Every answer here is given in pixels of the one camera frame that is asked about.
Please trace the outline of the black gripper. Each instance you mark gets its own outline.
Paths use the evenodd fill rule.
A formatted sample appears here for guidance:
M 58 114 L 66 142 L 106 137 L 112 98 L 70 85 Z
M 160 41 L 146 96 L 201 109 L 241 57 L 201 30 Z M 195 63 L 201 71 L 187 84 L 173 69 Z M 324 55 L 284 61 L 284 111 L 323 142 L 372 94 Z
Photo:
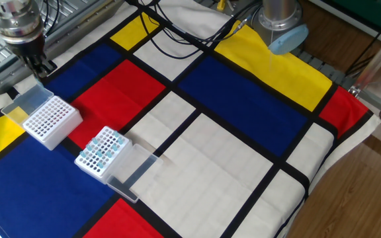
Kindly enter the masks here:
M 44 44 L 45 38 L 40 34 L 29 42 L 7 43 L 7 47 L 25 63 L 35 78 L 42 79 L 42 74 L 51 74 L 58 68 L 52 60 L 46 59 Z

